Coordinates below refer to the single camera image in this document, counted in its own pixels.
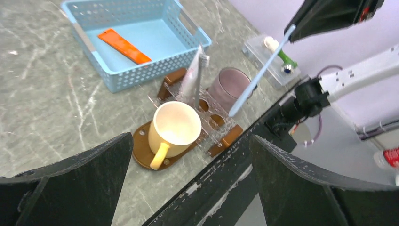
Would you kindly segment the light blue toothbrush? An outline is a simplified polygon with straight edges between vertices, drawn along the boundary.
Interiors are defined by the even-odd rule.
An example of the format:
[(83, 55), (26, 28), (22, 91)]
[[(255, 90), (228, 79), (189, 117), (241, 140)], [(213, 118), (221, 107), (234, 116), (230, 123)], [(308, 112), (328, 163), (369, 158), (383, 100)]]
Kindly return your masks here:
[(243, 106), (247, 98), (250, 96), (250, 94), (253, 92), (255, 89), (255, 86), (259, 83), (260, 79), (263, 77), (263, 74), (267, 71), (268, 67), (271, 65), (272, 61), (276, 58), (278, 55), (279, 51), (282, 50), (284, 45), (289, 41), (289, 37), (291, 34), (295, 31), (296, 25), (292, 24), (288, 28), (288, 30), (285, 32), (285, 35), (280, 42), (279, 46), (277, 47), (277, 50), (272, 53), (268, 61), (264, 64), (264, 66), (261, 68), (261, 70), (258, 72), (255, 78), (252, 79), (251, 83), (247, 86), (247, 88), (243, 91), (241, 96), (238, 98), (238, 100), (234, 103), (232, 106), (231, 110), (228, 113), (229, 117), (233, 117)]

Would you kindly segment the light blue plastic basket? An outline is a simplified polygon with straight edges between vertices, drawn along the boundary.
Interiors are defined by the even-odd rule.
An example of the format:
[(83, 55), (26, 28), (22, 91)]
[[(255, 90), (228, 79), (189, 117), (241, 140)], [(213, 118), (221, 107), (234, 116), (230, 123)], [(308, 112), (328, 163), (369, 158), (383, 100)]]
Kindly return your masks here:
[[(176, 0), (66, 0), (72, 33), (111, 93), (188, 67), (198, 46), (212, 41)], [(99, 39), (113, 29), (146, 54), (137, 65)]]

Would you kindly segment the yellow ceramic mug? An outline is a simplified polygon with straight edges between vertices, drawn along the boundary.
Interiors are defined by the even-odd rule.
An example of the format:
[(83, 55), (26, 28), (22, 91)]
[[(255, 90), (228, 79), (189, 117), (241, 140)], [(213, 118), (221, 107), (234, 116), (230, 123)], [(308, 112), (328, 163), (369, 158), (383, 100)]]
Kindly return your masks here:
[(183, 153), (200, 136), (202, 123), (193, 107), (179, 101), (161, 104), (154, 113), (148, 142), (154, 157), (150, 168), (158, 170), (164, 160)]

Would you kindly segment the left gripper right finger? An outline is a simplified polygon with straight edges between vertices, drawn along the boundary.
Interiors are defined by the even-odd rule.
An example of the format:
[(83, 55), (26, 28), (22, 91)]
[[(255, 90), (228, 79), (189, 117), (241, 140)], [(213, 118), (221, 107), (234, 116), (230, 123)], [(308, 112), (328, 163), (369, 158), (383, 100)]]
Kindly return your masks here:
[(397, 186), (331, 172), (257, 135), (249, 147), (267, 225), (398, 225)]

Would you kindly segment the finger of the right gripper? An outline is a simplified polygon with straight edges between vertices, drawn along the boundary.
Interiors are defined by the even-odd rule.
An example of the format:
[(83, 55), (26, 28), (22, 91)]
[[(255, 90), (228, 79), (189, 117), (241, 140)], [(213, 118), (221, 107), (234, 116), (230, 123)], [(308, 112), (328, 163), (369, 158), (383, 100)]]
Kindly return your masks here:
[(287, 24), (284, 34), (295, 26), (288, 38), (292, 43), (312, 35), (347, 28), (371, 19), (383, 3), (384, 0), (305, 0)]

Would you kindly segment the brown oval wooden tray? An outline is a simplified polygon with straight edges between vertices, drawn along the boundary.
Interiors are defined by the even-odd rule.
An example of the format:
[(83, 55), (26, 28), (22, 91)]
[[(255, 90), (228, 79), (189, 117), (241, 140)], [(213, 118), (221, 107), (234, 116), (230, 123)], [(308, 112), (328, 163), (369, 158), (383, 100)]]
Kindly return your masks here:
[[(150, 129), (150, 124), (151, 121), (145, 123), (133, 133), (132, 157), (142, 167), (151, 170), (150, 163), (153, 160), (155, 154), (151, 151), (150, 146), (148, 144), (148, 130)], [(186, 153), (188, 153), (191, 149), (193, 149), (196, 146), (197, 143), (194, 142), (181, 154), (175, 157), (166, 158), (158, 170), (164, 170), (171, 167), (178, 160), (180, 160)]]

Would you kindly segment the mauve ceramic cup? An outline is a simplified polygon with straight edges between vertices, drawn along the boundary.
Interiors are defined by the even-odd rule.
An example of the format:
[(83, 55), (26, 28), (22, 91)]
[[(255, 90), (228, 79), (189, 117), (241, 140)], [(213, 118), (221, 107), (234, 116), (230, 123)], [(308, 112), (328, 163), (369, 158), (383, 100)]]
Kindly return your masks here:
[(207, 92), (228, 113), (250, 83), (251, 79), (240, 69), (225, 67)]

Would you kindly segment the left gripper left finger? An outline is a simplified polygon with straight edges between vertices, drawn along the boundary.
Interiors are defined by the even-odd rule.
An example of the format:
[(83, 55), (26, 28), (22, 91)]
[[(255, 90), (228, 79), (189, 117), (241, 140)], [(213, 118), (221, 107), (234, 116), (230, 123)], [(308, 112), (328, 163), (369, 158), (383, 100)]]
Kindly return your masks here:
[(111, 225), (132, 150), (126, 132), (53, 164), (1, 177), (1, 225)]

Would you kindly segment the clear holder with brown ends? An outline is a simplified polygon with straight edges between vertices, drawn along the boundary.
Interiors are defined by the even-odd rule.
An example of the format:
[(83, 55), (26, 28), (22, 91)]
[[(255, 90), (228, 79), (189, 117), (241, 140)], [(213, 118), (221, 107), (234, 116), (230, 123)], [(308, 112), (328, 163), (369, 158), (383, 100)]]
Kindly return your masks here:
[[(156, 107), (168, 101), (182, 101), (178, 94), (185, 73), (185, 68), (179, 68), (163, 77), (158, 94), (150, 98)], [(210, 157), (221, 154), (243, 133), (243, 128), (204, 89), (200, 89), (199, 107), (195, 110), (202, 123), (196, 144), (204, 147)]]

